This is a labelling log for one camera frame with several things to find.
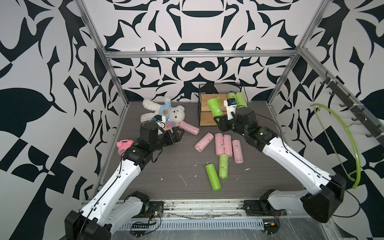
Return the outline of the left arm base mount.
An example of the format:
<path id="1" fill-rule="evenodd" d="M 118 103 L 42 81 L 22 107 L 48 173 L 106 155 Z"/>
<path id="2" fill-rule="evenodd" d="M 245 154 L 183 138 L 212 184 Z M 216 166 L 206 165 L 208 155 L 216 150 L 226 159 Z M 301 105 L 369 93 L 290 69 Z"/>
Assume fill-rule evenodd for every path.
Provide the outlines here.
<path id="1" fill-rule="evenodd" d="M 165 204 L 164 201 L 151 200 L 148 195 L 141 193 L 139 191 L 135 191 L 132 194 L 125 197 L 124 203 L 127 202 L 131 197 L 136 197 L 144 201 L 141 211 L 136 216 L 133 216 L 133 219 L 149 217 L 151 214 L 154 214 L 155 212 L 160 212 L 161 214 L 164 212 L 163 211 L 164 204 Z"/>

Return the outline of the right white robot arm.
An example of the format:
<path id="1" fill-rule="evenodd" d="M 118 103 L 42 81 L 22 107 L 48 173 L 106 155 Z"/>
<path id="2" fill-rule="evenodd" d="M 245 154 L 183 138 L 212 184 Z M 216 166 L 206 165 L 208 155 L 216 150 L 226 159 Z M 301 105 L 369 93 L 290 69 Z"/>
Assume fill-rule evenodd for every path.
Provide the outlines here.
<path id="1" fill-rule="evenodd" d="M 299 155 L 273 130 L 260 126 L 256 113 L 248 107 L 236 108 L 229 115 L 222 110 L 212 110 L 212 114 L 220 131 L 243 136 L 250 146 L 275 160 L 303 185 L 302 191 L 268 190 L 259 199 L 261 212 L 293 210 L 306 212 L 320 223 L 329 221 L 344 200 L 346 180 L 341 175 L 330 175 Z"/>

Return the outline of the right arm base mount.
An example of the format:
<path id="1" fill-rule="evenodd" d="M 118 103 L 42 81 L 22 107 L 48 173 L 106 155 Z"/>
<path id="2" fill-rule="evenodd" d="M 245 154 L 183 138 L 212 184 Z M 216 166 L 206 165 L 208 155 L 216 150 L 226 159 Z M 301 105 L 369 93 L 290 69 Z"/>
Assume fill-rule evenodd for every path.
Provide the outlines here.
<path id="1" fill-rule="evenodd" d="M 258 200 L 245 200 L 243 209 L 247 216 L 286 216 L 286 210 L 275 210 L 268 202 L 267 198 L 273 191 L 275 189 L 268 190 Z"/>

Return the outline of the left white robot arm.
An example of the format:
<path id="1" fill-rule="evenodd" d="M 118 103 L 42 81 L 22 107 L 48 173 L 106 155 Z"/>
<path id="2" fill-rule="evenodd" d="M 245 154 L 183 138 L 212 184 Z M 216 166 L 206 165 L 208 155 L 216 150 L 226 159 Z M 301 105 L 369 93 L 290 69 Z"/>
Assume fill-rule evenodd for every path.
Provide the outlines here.
<path id="1" fill-rule="evenodd" d="M 140 136 L 121 155 L 114 174 L 96 196 L 79 212 L 71 211 L 65 219 L 67 240 L 109 240 L 132 217 L 145 211 L 149 197 L 134 192 L 127 203 L 116 203 L 132 181 L 149 162 L 156 162 L 155 151 L 180 142 L 185 130 L 174 127 L 164 130 L 155 121 L 146 121 L 140 127 Z"/>

